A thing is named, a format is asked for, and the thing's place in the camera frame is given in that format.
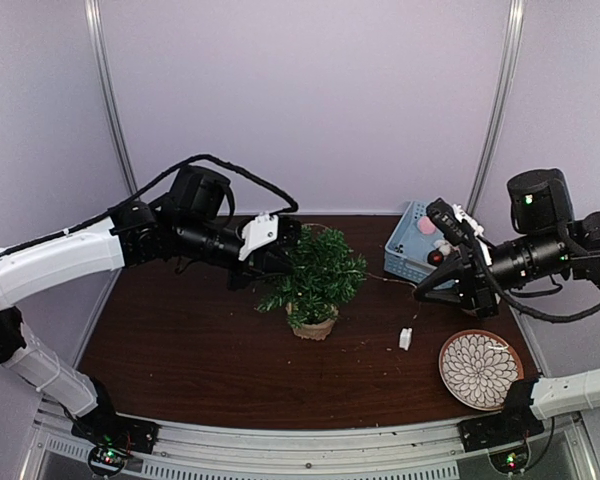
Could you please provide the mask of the white battery box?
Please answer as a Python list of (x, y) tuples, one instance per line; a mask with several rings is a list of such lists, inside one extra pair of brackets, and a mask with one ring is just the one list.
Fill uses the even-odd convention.
[(412, 333), (413, 330), (411, 328), (403, 328), (399, 335), (399, 348), (408, 351), (411, 342), (412, 342)]

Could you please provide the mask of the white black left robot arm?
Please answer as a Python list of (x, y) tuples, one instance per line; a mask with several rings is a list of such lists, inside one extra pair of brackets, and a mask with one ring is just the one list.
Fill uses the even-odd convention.
[[(233, 207), (231, 181), (211, 162), (287, 202), (237, 227), (217, 219)], [(91, 274), (155, 260), (186, 259), (221, 267), (228, 287), (288, 275), (289, 251), (300, 237), (297, 202), (248, 170), (208, 154), (196, 155), (159, 174), (145, 187), (78, 225), (0, 249), (0, 365), (53, 397), (75, 422), (103, 444), (117, 442), (124, 424), (104, 386), (60, 360), (22, 319), (19, 301)]]

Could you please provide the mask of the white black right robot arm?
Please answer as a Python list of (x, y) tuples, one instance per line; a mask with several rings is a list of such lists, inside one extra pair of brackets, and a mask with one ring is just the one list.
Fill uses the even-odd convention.
[[(461, 206), (437, 199), (426, 215), (450, 244), (432, 253), (434, 271), (414, 291), (420, 302), (458, 307), (479, 318), (505, 303), (538, 320), (566, 324), (600, 311), (600, 302), (570, 315), (522, 304), (523, 287), (555, 275), (586, 280), (600, 290), (600, 211), (578, 220), (566, 178), (558, 169), (520, 173), (507, 183), (510, 218), (519, 238), (489, 243), (482, 226)], [(600, 408), (600, 368), (561, 378), (524, 380), (508, 347), (474, 332), (450, 338), (439, 354), (439, 371), (451, 394), (481, 411), (503, 409), (493, 419), (499, 440), (515, 440), (531, 424), (556, 415)]]

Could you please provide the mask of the small green christmas tree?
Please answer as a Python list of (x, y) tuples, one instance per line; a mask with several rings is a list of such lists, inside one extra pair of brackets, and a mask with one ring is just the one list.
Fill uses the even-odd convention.
[(265, 281), (267, 292), (256, 310), (283, 309), (293, 328), (335, 320), (338, 308), (351, 302), (367, 279), (366, 258), (335, 228), (303, 224), (289, 256), (292, 272)]

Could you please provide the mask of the burlap tree pot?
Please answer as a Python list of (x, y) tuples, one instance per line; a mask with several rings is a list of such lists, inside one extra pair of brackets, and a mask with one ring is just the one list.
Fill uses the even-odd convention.
[(333, 304), (318, 306), (288, 303), (285, 311), (293, 334), (303, 340), (325, 340), (339, 317), (338, 307)]

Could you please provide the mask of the brown shiny ball ornament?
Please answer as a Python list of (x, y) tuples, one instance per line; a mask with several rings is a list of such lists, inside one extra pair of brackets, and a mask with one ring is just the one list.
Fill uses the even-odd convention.
[(434, 267), (439, 266), (444, 261), (444, 255), (439, 250), (433, 250), (427, 255), (427, 263)]

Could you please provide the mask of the white cotton boll ornament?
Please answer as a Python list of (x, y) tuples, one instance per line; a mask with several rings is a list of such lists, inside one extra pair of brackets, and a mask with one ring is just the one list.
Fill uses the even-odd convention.
[(434, 242), (434, 247), (438, 250), (444, 257), (450, 255), (455, 247), (445, 239), (439, 239)]

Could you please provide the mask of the light blue plastic basket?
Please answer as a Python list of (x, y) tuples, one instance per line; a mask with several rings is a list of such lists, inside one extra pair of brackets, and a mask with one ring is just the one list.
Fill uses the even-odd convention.
[[(384, 271), (401, 277), (410, 283), (418, 284), (431, 274), (436, 267), (427, 263), (427, 255), (436, 250), (434, 242), (444, 239), (436, 228), (433, 235), (422, 235), (417, 229), (417, 221), (426, 215), (426, 203), (411, 201), (398, 221), (384, 247)], [(404, 252), (395, 251), (398, 244), (404, 245)]]

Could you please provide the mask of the pink pompom ornament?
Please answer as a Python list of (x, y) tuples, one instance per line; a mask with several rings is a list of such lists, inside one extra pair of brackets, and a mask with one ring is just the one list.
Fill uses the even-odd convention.
[(427, 216), (420, 217), (416, 226), (422, 235), (433, 235), (436, 232), (436, 226)]

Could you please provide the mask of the floral patterned plate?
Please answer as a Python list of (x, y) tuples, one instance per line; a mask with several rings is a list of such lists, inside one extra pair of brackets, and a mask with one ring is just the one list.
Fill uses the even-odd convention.
[(515, 349), (498, 335), (478, 329), (450, 336), (439, 352), (438, 368), (454, 398), (484, 412), (501, 410), (510, 387), (524, 378)]

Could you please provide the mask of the right circuit board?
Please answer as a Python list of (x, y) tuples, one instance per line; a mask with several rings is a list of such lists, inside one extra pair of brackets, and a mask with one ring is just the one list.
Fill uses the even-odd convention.
[(489, 452), (491, 467), (503, 475), (514, 475), (525, 470), (530, 460), (530, 450), (526, 445), (493, 450)]

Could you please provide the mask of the circuit board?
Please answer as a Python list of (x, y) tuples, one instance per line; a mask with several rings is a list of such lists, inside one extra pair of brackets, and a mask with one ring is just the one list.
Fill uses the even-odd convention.
[(87, 456), (90, 470), (99, 476), (119, 474), (127, 465), (129, 456), (107, 446), (93, 447)]
[(491, 467), (503, 475), (514, 475), (525, 470), (530, 460), (530, 450), (526, 445), (493, 450), (489, 452)]

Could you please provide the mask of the left circuit board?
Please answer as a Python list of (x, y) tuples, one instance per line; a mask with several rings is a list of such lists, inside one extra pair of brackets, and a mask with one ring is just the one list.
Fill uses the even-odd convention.
[(119, 474), (127, 465), (129, 456), (107, 446), (93, 447), (87, 456), (90, 470), (99, 476)]

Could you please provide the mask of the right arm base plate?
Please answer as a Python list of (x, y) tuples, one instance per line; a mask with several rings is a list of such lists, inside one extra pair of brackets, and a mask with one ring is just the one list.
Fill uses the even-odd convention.
[(529, 409), (505, 409), (500, 413), (464, 420), (457, 425), (466, 453), (493, 449), (544, 432), (544, 423)]

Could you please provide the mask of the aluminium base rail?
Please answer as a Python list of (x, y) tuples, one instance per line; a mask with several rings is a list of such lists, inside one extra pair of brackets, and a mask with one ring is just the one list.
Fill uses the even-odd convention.
[[(600, 479), (600, 466), (578, 414), (557, 417), (547, 432), (521, 441), (530, 470), (500, 473), (495, 448), (468, 452), (459, 419), (393, 427), (256, 430), (150, 420), (152, 453), (132, 453), (111, 479)], [(16, 479), (99, 479), (87, 463), (92, 445), (71, 435), (57, 402), (43, 397)]]

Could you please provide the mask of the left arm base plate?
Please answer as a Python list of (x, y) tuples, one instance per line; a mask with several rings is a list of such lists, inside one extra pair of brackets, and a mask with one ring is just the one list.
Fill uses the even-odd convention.
[(148, 420), (118, 414), (89, 414), (85, 417), (68, 416), (71, 434), (95, 446), (109, 447), (122, 453), (151, 454), (157, 441), (159, 426)]

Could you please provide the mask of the right aluminium corner post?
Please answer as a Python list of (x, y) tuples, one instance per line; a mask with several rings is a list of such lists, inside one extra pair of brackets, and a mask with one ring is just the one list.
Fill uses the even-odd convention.
[(502, 44), (501, 60), (490, 116), (479, 162), (468, 198), (468, 211), (475, 214), (485, 191), (489, 171), (502, 130), (505, 109), (514, 81), (523, 36), (526, 1), (511, 0)]

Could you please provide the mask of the aluminium corner post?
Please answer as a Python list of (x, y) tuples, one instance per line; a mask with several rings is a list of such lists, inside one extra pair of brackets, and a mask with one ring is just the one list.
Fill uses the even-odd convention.
[(501, 60), (490, 116), (479, 162), (468, 198), (468, 211), (475, 214), (485, 191), (489, 171), (502, 130), (505, 109), (514, 81), (523, 36), (526, 1), (511, 0), (502, 44)]
[(107, 52), (101, 1), (85, 0), (87, 30), (95, 58), (98, 81), (103, 98), (106, 122), (113, 143), (115, 158), (120, 168), (124, 186), (129, 194), (139, 190), (136, 174), (129, 156), (121, 116), (117, 105), (113, 77)]

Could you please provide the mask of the left aluminium corner post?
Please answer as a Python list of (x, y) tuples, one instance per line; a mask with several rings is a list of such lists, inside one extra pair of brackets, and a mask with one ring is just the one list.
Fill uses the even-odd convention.
[(129, 194), (139, 190), (136, 174), (129, 156), (121, 116), (117, 105), (113, 77), (107, 52), (101, 1), (85, 0), (87, 30), (95, 58), (98, 81), (103, 98), (106, 122), (113, 143), (115, 158), (120, 168), (124, 186)]

